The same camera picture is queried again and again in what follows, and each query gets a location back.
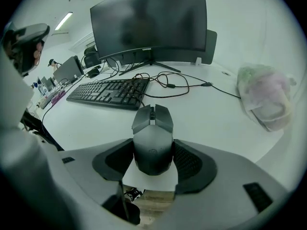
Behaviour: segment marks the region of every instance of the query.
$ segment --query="monitor stand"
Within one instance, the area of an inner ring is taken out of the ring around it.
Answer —
[[[177,70],[177,69],[175,69],[175,68],[169,67],[169,66],[164,65],[164,64],[161,64],[161,63],[159,63],[159,62],[155,62],[154,60],[149,60],[149,61],[146,61],[146,62],[144,62],[144,63],[141,63],[141,64],[139,64],[139,65],[137,65],[137,66],[131,67],[130,69],[128,69],[128,70],[122,72],[122,73],[120,74],[120,76],[123,75],[123,74],[125,74],[125,73],[127,73],[127,72],[130,72],[130,71],[132,71],[132,70],[135,70],[135,69],[137,69],[137,68],[140,68],[140,67],[143,67],[143,66],[146,66],[146,65],[151,65],[151,66],[152,66],[152,65],[156,65],[156,66],[160,66],[160,67],[163,67],[163,68],[167,68],[167,69],[170,69],[170,70],[173,70],[173,71],[176,71],[176,72],[181,72],[181,71],[179,71],[179,70]]]

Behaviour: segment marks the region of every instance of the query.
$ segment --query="person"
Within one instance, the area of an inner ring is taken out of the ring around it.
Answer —
[[[52,66],[53,67],[53,71],[56,71],[62,64],[57,63],[54,59],[51,59],[49,61],[48,66]]]

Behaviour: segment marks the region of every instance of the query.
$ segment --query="ceiling light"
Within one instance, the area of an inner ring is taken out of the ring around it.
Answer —
[[[69,12],[68,14],[66,14],[66,16],[64,17],[64,19],[58,24],[58,26],[56,27],[56,31],[64,24],[65,21],[67,21],[67,19],[72,15],[72,12]]]

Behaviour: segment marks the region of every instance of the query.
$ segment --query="computer mouse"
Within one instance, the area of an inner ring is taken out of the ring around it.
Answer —
[[[133,155],[139,170],[147,175],[167,171],[173,159],[173,120],[161,105],[140,108],[132,124]]]

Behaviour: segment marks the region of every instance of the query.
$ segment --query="mouse scroll wheel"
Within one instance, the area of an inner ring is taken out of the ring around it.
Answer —
[[[150,120],[155,120],[154,107],[151,107],[151,108],[150,108]]]

